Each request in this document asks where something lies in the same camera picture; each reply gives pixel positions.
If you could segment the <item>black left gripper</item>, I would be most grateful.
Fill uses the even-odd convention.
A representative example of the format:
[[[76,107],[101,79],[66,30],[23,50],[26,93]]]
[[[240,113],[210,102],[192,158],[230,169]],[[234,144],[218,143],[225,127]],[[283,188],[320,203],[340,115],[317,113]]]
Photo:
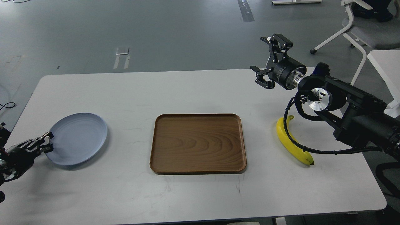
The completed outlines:
[[[7,152],[1,147],[1,181],[10,182],[20,178],[34,164],[34,159],[41,153],[54,151],[52,139],[54,134],[46,132],[35,139],[29,139],[10,147]]]

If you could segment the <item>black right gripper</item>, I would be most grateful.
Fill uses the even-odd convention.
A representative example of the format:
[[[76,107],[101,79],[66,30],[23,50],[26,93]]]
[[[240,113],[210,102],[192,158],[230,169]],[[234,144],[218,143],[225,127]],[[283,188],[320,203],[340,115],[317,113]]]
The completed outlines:
[[[287,56],[287,51],[294,46],[294,43],[282,34],[260,37],[260,40],[269,46],[269,58],[266,64],[272,64],[272,66],[263,70],[257,66],[250,66],[256,76],[255,83],[265,89],[275,88],[275,82],[286,90],[296,88],[295,78],[304,76],[307,68],[302,63]]]

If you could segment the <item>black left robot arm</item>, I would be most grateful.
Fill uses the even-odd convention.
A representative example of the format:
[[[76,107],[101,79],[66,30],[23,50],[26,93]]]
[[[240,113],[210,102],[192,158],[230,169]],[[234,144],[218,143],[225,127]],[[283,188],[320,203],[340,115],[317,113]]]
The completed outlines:
[[[52,132],[46,132],[35,139],[28,139],[19,144],[14,144],[8,149],[4,148],[11,132],[1,123],[1,154],[0,154],[0,185],[20,178],[33,165],[35,159],[42,153],[54,151]]]

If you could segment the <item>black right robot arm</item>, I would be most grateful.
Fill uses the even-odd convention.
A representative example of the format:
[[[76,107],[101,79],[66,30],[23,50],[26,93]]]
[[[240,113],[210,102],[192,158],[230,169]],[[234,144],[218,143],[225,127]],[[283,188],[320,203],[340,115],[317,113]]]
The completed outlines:
[[[260,39],[269,46],[269,58],[263,70],[250,67],[255,72],[255,82],[265,89],[279,84],[286,90],[297,90],[276,124],[279,138],[287,149],[299,151],[300,155],[378,151],[399,160],[399,121],[385,114],[384,101],[332,77],[325,63],[318,63],[311,75],[306,75],[306,66],[288,56],[294,44],[282,34]],[[322,151],[298,143],[288,129],[291,119],[288,113],[293,105],[301,117],[327,122],[334,129],[335,139],[350,148]]]

